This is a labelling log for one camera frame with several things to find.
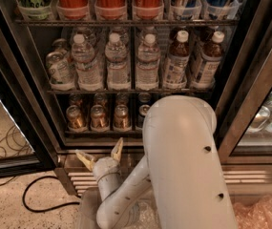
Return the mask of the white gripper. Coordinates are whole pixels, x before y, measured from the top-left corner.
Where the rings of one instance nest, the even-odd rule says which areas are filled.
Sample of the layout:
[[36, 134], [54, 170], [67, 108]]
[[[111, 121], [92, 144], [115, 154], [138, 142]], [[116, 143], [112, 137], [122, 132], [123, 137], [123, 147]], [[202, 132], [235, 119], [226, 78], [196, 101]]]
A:
[[93, 155], [81, 150], [76, 150], [77, 158], [87, 167], [93, 170], [101, 200], [105, 200], [121, 185], [120, 164], [123, 149], [123, 138], [121, 137], [111, 151], [111, 156], [103, 157], [96, 161]]

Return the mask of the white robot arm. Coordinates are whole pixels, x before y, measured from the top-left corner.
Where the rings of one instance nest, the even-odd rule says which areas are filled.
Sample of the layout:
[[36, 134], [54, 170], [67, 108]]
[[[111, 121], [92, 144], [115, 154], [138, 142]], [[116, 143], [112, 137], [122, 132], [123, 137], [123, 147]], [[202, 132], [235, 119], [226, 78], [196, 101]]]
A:
[[133, 223], [136, 202], [151, 190], [162, 229], [238, 229], [213, 138], [216, 127], [208, 103], [170, 95], [145, 116], [144, 157], [123, 182], [118, 181], [122, 140], [100, 159], [78, 150], [98, 184], [98, 226], [123, 229]]

